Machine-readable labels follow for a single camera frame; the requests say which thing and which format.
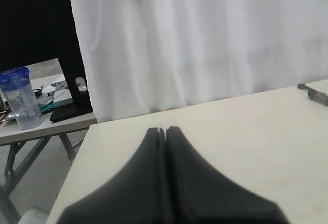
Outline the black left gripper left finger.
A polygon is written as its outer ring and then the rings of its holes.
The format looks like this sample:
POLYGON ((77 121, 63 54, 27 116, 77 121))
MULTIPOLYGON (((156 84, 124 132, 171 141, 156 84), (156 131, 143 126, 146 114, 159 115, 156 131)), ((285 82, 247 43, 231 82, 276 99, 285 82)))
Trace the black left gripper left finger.
POLYGON ((160 145, 149 128, 131 159, 108 182, 65 208, 57 223, 163 223, 160 145))

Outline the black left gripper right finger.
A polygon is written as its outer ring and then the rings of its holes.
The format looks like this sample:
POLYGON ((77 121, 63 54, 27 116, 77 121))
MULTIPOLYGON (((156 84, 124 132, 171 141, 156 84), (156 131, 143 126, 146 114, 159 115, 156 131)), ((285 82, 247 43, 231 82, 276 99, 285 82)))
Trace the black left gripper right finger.
POLYGON ((217 171, 179 127, 166 131, 166 164, 175 223, 289 223, 276 203, 217 171))

